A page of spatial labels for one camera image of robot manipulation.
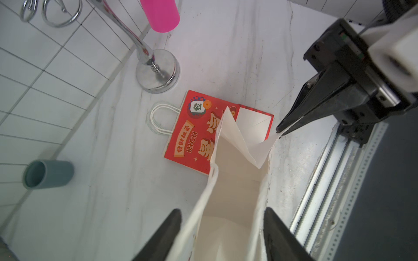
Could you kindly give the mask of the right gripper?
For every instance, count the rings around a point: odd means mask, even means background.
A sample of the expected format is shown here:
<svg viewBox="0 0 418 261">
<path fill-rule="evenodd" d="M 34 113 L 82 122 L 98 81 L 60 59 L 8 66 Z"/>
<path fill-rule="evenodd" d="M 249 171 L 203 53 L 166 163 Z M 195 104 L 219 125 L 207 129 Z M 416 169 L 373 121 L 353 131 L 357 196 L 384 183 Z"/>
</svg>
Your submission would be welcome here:
<svg viewBox="0 0 418 261">
<path fill-rule="evenodd" d="M 318 74 L 303 85 L 276 132 L 289 134 L 330 115 L 345 125 L 378 123 L 417 108 L 418 96 L 392 84 L 367 48 L 345 20 L 328 27 L 304 55 Z"/>
</svg>

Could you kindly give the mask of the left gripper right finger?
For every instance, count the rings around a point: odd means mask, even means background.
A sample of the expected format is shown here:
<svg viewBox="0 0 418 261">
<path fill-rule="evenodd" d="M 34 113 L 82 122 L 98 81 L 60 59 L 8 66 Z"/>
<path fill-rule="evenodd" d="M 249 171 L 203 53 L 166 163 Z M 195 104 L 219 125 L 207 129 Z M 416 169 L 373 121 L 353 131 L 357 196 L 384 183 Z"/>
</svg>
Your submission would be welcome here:
<svg viewBox="0 0 418 261">
<path fill-rule="evenodd" d="M 263 217 L 263 237 L 268 261 L 314 261 L 270 207 Z"/>
</svg>

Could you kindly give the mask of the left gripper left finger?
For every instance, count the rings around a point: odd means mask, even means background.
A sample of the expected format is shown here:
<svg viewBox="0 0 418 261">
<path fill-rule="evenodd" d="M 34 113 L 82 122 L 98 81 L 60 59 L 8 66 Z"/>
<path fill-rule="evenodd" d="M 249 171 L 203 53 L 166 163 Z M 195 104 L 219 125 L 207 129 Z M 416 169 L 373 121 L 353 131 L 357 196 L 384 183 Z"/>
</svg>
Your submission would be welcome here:
<svg viewBox="0 0 418 261">
<path fill-rule="evenodd" d="M 174 244 L 182 222 L 181 210 L 173 209 L 161 226 L 143 248 L 133 257 L 133 261 L 165 261 Z"/>
</svg>

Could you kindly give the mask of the white Happy Every Day bag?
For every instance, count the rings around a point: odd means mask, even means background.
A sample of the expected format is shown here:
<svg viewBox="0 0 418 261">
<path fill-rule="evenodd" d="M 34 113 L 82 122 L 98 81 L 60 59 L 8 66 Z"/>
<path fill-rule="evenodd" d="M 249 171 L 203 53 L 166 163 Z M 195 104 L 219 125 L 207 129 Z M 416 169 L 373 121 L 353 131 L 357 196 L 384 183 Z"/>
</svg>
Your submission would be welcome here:
<svg viewBox="0 0 418 261">
<path fill-rule="evenodd" d="M 227 109 L 216 132 L 211 170 L 169 261 L 262 261 L 270 153 L 280 134 L 248 146 Z"/>
</svg>

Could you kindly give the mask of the red printed paper bag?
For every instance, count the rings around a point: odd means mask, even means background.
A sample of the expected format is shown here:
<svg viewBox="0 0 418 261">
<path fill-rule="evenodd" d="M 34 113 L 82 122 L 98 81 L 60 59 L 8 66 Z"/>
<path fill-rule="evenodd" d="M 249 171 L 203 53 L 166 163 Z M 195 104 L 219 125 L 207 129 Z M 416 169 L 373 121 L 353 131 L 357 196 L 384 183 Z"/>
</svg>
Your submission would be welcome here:
<svg viewBox="0 0 418 261">
<path fill-rule="evenodd" d="M 155 114 L 160 109 L 177 114 L 173 129 L 164 129 L 156 122 Z M 155 133 L 169 137 L 164 149 L 166 159 L 207 175 L 216 145 L 216 131 L 226 110 L 230 111 L 247 144 L 267 140 L 273 114 L 193 90 L 187 91 L 179 108 L 169 103 L 155 104 L 148 114 L 147 123 Z"/>
</svg>

